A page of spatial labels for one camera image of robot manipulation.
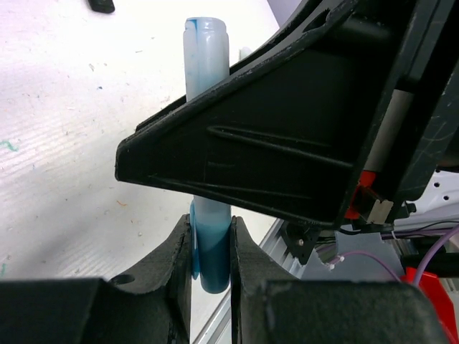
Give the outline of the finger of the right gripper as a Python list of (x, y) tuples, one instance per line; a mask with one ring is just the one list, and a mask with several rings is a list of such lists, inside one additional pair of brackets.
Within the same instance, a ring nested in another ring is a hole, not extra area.
[(351, 36), (358, 1), (302, 1), (229, 77), (138, 125), (119, 181), (196, 194), (297, 224), (339, 225), (369, 156), (389, 75)]

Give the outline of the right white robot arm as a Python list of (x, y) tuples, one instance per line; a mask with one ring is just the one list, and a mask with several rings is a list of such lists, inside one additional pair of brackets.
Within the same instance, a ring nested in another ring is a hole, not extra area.
[(229, 77), (139, 124), (119, 181), (296, 224), (458, 202), (458, 3), (302, 1)]

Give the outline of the green-capped black highlighter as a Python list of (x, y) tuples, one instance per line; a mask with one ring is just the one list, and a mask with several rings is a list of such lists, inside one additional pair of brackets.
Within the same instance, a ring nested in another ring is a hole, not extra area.
[(97, 13), (112, 14), (115, 11), (113, 0), (88, 0), (90, 8)]

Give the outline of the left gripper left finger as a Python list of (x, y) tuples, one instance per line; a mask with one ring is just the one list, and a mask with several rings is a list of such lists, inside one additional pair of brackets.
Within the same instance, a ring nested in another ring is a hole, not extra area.
[(2, 343), (189, 343), (191, 226), (131, 268), (98, 277), (1, 281)]

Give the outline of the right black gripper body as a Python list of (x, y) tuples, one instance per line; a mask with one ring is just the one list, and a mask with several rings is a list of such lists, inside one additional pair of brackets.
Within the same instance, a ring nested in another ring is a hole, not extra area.
[(394, 219), (435, 170), (458, 167), (458, 3), (358, 1), (356, 13), (351, 36), (390, 65), (363, 171)]

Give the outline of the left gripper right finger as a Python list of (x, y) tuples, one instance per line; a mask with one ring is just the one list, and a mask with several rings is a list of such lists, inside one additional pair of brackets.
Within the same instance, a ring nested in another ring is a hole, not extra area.
[(233, 343), (447, 343), (432, 303), (403, 282), (302, 281), (230, 227)]

